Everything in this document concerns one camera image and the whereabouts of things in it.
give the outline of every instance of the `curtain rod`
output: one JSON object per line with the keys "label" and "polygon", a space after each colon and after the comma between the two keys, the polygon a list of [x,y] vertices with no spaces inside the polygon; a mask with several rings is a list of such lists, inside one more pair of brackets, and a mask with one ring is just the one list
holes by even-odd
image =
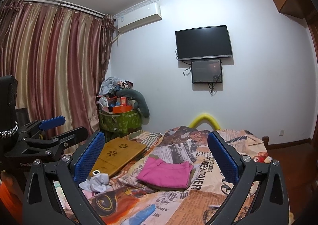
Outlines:
{"label": "curtain rod", "polygon": [[98,18],[101,18],[101,19],[105,16],[105,14],[103,14],[103,13],[94,11],[92,9],[86,8],[86,7],[81,6],[81,5],[73,4],[70,2],[65,2],[62,0],[24,0],[24,1],[25,2],[34,2],[34,3],[38,2],[38,3],[44,3],[44,4],[58,5],[58,6],[62,6],[65,8],[72,9],[72,10],[77,10],[77,11],[80,11],[83,13],[91,14],[91,15],[98,17]]}

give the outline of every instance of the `wooden floor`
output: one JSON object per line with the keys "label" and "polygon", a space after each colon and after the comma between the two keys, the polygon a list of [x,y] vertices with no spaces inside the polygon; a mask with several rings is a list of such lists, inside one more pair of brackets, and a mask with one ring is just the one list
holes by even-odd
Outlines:
{"label": "wooden floor", "polygon": [[318,152],[309,144],[268,150],[282,167],[291,212],[297,218],[313,195],[312,182],[317,176]]}

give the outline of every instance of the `bed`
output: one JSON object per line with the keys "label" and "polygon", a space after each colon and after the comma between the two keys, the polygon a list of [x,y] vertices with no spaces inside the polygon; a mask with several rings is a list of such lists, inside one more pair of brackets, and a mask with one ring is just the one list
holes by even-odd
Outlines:
{"label": "bed", "polygon": [[[247,130],[218,132],[240,154],[247,154],[258,162],[271,161],[263,141]],[[207,147],[209,133],[207,130],[198,131],[185,126],[170,129],[163,136],[146,131],[132,133],[125,139],[146,144],[146,152],[112,177],[109,182],[111,188],[107,191],[98,194],[83,192],[106,224],[204,225],[233,187],[226,182]],[[168,163],[192,163],[195,174],[190,186],[186,190],[164,191],[137,180],[136,176],[150,153]],[[257,185],[258,182],[254,182],[236,220],[245,216]],[[56,188],[66,214],[76,220],[61,188]]]}

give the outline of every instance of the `baseboard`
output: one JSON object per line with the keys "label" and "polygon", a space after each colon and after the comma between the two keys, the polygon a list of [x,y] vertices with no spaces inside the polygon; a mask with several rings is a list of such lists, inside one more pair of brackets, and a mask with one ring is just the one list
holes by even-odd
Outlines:
{"label": "baseboard", "polygon": [[272,149],[279,149],[279,148],[286,148],[290,146],[296,146],[304,143],[310,143],[311,144],[312,140],[310,138],[303,139],[300,141],[295,141],[295,142],[288,142],[288,143],[279,143],[279,144],[269,144],[266,146],[267,150],[272,150]]}

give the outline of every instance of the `television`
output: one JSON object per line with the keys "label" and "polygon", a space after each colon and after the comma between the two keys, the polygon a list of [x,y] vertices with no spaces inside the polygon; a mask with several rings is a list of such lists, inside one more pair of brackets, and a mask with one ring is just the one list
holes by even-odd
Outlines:
{"label": "television", "polygon": [[175,32],[178,60],[232,57],[226,25]]}
{"label": "television", "polygon": [[220,59],[191,61],[192,83],[221,83],[222,65]]}

